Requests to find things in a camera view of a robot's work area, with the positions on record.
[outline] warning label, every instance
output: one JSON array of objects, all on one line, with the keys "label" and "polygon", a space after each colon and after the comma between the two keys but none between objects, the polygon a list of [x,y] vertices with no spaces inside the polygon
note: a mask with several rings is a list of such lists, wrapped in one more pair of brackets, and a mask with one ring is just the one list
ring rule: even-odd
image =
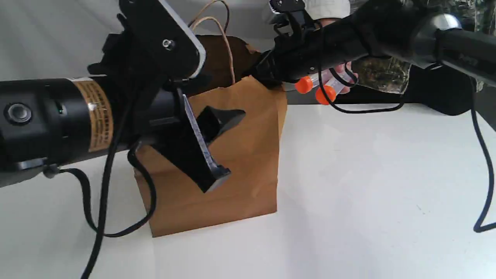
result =
[{"label": "warning label", "polygon": [[109,100],[100,85],[90,78],[70,79],[88,104],[91,121],[89,152],[108,149],[114,135],[114,119]]}]

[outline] test tube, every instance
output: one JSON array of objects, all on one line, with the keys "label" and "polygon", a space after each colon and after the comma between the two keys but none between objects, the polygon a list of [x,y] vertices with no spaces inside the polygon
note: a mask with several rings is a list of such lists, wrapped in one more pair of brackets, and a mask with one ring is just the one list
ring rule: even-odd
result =
[{"label": "test tube", "polygon": [[[346,82],[350,82],[352,80],[351,77],[348,74],[346,74],[346,73],[340,74],[339,76],[342,79],[344,79]],[[329,99],[332,102],[334,102],[336,100],[337,95],[339,93],[341,93],[341,91],[343,90],[344,87],[345,87],[345,85],[342,84],[340,81],[338,81],[335,77],[332,77],[324,85],[325,92],[327,93],[327,96],[329,97]],[[325,96],[322,93],[322,90],[320,89],[320,87],[317,89],[317,92],[315,93],[315,98],[317,99],[317,101],[321,105],[324,105],[324,106],[328,106],[329,105],[329,102],[325,98]]]},{"label": "test tube", "polygon": [[[329,69],[322,71],[322,82],[325,84],[332,78]],[[318,86],[318,73],[302,77],[300,81],[295,84],[295,89],[301,94],[307,94],[312,89]]]}]

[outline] camouflage clothing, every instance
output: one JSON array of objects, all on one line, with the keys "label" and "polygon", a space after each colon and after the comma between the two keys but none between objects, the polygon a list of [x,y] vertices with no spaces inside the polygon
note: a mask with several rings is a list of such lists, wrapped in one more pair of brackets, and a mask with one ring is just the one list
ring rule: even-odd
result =
[{"label": "camouflage clothing", "polygon": [[[350,0],[351,11],[357,10],[367,0]],[[454,14],[463,26],[474,26],[476,32],[495,33],[494,0],[420,0],[429,7],[439,7]],[[388,93],[403,94],[408,86],[411,65],[397,59],[367,58],[353,63],[360,75],[360,85]],[[483,83],[479,82],[478,90]]]}]

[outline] bolt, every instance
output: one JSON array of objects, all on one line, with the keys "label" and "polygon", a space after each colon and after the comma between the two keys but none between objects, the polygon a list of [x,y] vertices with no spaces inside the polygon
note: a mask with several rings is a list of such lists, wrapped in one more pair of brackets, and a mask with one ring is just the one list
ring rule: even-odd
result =
[{"label": "bolt", "polygon": [[166,50],[172,50],[174,48],[174,46],[176,46],[176,43],[173,40],[165,39],[164,41],[162,41],[162,46]]}]

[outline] black cable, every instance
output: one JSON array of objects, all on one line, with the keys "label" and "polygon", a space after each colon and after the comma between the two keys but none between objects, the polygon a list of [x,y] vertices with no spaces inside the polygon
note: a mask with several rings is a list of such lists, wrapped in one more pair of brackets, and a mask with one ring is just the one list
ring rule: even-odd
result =
[{"label": "black cable", "polygon": [[488,195],[486,198],[486,203],[484,204],[484,208],[482,209],[479,219],[477,219],[477,222],[474,225],[474,232],[481,233],[496,228],[496,222],[484,226],[482,225],[482,223],[484,222],[484,220],[488,215],[489,208],[491,207],[491,201],[493,200],[493,194],[495,189],[495,171],[493,167],[493,161],[491,160],[491,155],[489,154],[488,147],[486,145],[486,142],[484,141],[484,137],[482,136],[481,128],[479,127],[479,121],[477,120],[477,111],[475,109],[477,90],[475,85],[473,84],[473,81],[472,81],[472,87],[473,87],[473,97],[472,97],[472,107],[471,107],[472,122],[474,123],[475,133],[477,134],[477,139],[479,140],[479,144],[481,145],[482,152],[484,153],[484,157],[486,158],[486,163],[488,165],[488,171],[489,171],[489,187],[488,187]]},{"label": "black cable", "polygon": [[126,104],[124,112],[122,114],[121,121],[119,122],[117,132],[114,134],[112,138],[112,142],[109,146],[109,153],[107,155],[107,160],[105,162],[105,167],[103,171],[102,178],[102,189],[100,194],[100,209],[98,212],[98,229],[95,238],[95,243],[93,244],[93,249],[91,250],[90,258],[84,269],[83,274],[81,275],[81,279],[88,279],[93,268],[95,267],[96,260],[98,258],[98,254],[100,253],[100,249],[102,248],[103,237],[105,234],[105,222],[107,221],[107,200],[109,198],[109,184],[110,184],[110,175],[112,173],[112,166],[114,164],[114,158],[116,156],[117,148],[119,145],[119,141],[121,140],[124,128],[126,126],[127,120],[133,108],[134,101],[129,100]]},{"label": "black cable", "polygon": [[378,113],[378,112],[391,112],[391,111],[397,111],[399,109],[401,109],[404,105],[405,105],[405,95],[403,94],[403,96],[401,97],[401,102],[396,106],[396,107],[393,107],[393,108],[386,108],[386,109],[372,109],[372,110],[357,110],[357,111],[351,111],[351,110],[345,110],[345,109],[342,109],[338,106],[336,106],[336,104],[334,104],[331,99],[329,98],[329,96],[327,95],[327,92],[325,91],[325,88],[324,88],[324,83],[322,81],[322,59],[323,59],[323,56],[324,56],[324,47],[325,47],[325,35],[324,35],[324,30],[323,30],[323,27],[322,27],[322,23],[320,23],[319,21],[316,21],[316,24],[319,25],[320,29],[320,38],[322,40],[321,44],[320,44],[320,59],[318,61],[318,83],[319,83],[319,86],[320,86],[320,90],[322,90],[322,93],[325,97],[325,99],[327,100],[327,102],[336,110],[340,111],[340,112],[343,112],[343,113],[348,113],[348,114],[365,114],[365,113]]},{"label": "black cable", "polygon": [[[137,169],[142,175],[143,178],[145,179],[146,183],[148,184],[148,188],[150,190],[150,209],[147,212],[146,216],[135,223],[134,225],[128,227],[127,229],[117,232],[117,233],[105,233],[105,237],[109,238],[117,238],[117,237],[122,237],[126,236],[128,234],[131,234],[135,232],[136,230],[140,229],[144,224],[146,224],[153,214],[155,213],[155,209],[157,208],[157,190],[155,188],[155,184],[153,183],[153,179],[146,170],[146,168],[141,164],[141,162],[138,160],[136,157],[136,152],[139,149],[140,142],[137,141],[129,150],[127,153],[127,160],[133,166],[135,169]],[[60,173],[70,173],[74,175],[78,180],[79,183],[81,184],[81,190],[83,194],[83,211],[84,211],[84,217],[86,219],[86,222],[88,225],[96,232],[97,227],[95,226],[95,223],[93,221],[93,217],[91,215],[91,188],[90,188],[90,182],[88,179],[88,176],[81,171],[80,169],[63,169],[60,170]]]}]

